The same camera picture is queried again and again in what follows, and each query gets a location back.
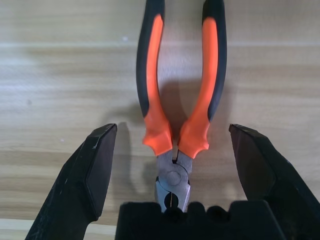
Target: pliers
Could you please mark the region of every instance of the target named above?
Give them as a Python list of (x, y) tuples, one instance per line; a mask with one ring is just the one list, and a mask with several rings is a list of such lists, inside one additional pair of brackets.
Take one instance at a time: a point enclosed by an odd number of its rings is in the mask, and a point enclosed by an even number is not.
[(185, 211), (189, 196), (192, 160), (209, 148), (207, 132), (217, 110), (226, 77), (227, 34), (223, 0), (206, 0), (202, 12), (203, 70), (199, 97), (183, 124), (173, 160), (172, 131), (161, 106), (157, 66), (165, 19), (165, 0), (146, 0), (136, 58), (136, 84), (144, 117), (143, 143), (156, 155), (158, 177), (155, 199), (164, 212), (171, 207)]

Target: wooden table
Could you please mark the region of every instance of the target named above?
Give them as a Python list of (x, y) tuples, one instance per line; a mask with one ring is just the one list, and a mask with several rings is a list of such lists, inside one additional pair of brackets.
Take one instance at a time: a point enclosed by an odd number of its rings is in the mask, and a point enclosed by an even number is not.
[[(161, 100), (175, 135), (202, 75), (202, 1), (167, 0)], [(136, 89), (144, 0), (0, 1), (0, 240), (23, 239), (62, 165), (118, 124), (109, 191), (86, 239), (113, 239), (119, 206), (153, 201), (157, 175)], [(245, 199), (228, 127), (267, 135), (320, 198), (320, 1), (225, 0), (228, 62), (191, 201)]]

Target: orange grip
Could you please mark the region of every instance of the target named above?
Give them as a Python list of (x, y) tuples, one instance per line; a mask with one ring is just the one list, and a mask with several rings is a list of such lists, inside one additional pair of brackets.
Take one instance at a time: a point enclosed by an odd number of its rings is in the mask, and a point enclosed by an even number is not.
[(218, 31), (214, 18), (208, 17), (202, 26), (203, 70), (200, 94), (190, 118), (180, 131), (178, 148), (194, 159), (209, 148), (207, 132), (210, 126), (208, 110), (216, 85), (218, 71)]
[(149, 108), (144, 117), (146, 134), (143, 143), (150, 146), (156, 156), (173, 148), (172, 132), (161, 106), (157, 79), (158, 54), (163, 27), (163, 20), (158, 14), (153, 21), (146, 60), (146, 89)]

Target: metal jaw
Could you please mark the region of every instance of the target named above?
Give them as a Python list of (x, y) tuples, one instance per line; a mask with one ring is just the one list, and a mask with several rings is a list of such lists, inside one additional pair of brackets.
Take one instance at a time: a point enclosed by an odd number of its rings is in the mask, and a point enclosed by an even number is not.
[(166, 211), (165, 198), (173, 193), (178, 198), (178, 208), (185, 211), (189, 196), (189, 174), (192, 170), (192, 158), (178, 151), (177, 160), (173, 163), (172, 150), (156, 158), (158, 177), (155, 182), (155, 200)]

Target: plier grip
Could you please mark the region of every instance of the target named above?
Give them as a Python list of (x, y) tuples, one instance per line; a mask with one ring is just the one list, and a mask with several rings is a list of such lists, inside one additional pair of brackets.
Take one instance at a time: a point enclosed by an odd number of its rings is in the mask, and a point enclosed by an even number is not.
[[(146, 126), (143, 143), (156, 156), (173, 148), (172, 131), (161, 106), (157, 65), (164, 29), (165, 0), (147, 0), (136, 60), (136, 84)], [(180, 131), (178, 148), (194, 159), (209, 148), (207, 131), (217, 110), (226, 76), (227, 34), (223, 0), (206, 0), (202, 12), (203, 72), (193, 113)]]

